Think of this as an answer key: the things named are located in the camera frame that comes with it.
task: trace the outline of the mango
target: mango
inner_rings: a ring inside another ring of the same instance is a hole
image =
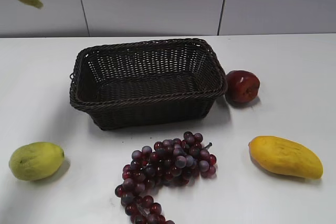
[[[269,172],[319,179],[323,166],[318,156],[303,145],[276,136],[258,136],[249,144],[251,157]]]
[[[20,180],[39,180],[54,174],[64,161],[64,151],[56,144],[36,142],[18,148],[9,167]]]

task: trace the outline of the wicker basket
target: wicker basket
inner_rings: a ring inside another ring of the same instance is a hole
[[[70,104],[102,130],[203,118],[227,89],[201,39],[90,47],[77,56],[71,79]]]

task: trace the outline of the basket rim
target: basket rim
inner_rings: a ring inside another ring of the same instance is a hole
[[[83,101],[78,97],[78,87],[79,87],[79,77],[81,74],[81,66],[83,58],[91,51],[94,50],[116,50],[116,49],[128,49],[135,47],[146,47],[153,46],[157,44],[167,44],[167,43],[197,43],[202,44],[208,51],[208,54],[211,55],[210,60],[214,64],[215,71],[220,76],[220,83],[216,89],[205,90],[205,91],[194,91],[194,92],[183,92],[183,93],[171,93],[171,94],[162,94],[162,95],[151,95],[148,97],[141,98],[129,98],[122,100],[110,100],[110,101]],[[73,73],[70,75],[71,78],[71,87],[70,87],[70,104],[77,109],[91,108],[99,109],[114,107],[114,106],[134,106],[140,104],[149,104],[157,102],[168,102],[168,101],[178,101],[186,99],[213,99],[223,95],[227,90],[227,82],[225,78],[225,72],[221,67],[217,59],[216,53],[213,51],[212,47],[203,39],[198,38],[182,38],[182,39],[165,39],[165,40],[148,40],[141,42],[132,42],[132,43],[122,43],[122,44],[112,44],[112,45],[101,45],[94,46],[83,49],[77,55],[76,63],[73,69]]]

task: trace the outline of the table surface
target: table surface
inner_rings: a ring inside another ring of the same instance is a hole
[[[133,150],[190,130],[212,142],[217,178],[154,196],[175,223],[335,223],[336,34],[202,37],[226,72],[261,80],[259,100],[234,109],[218,99],[203,120],[103,132],[69,105],[69,75],[90,46],[153,38],[0,39],[0,223],[128,224],[114,195]],[[270,175],[255,166],[248,143],[276,135],[312,149],[321,180]],[[63,147],[67,161],[39,182],[14,178],[12,152],[37,141]]]

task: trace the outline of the red apple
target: red apple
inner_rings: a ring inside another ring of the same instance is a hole
[[[247,103],[258,95],[260,81],[253,73],[234,70],[226,75],[228,89],[226,98],[236,103]]]

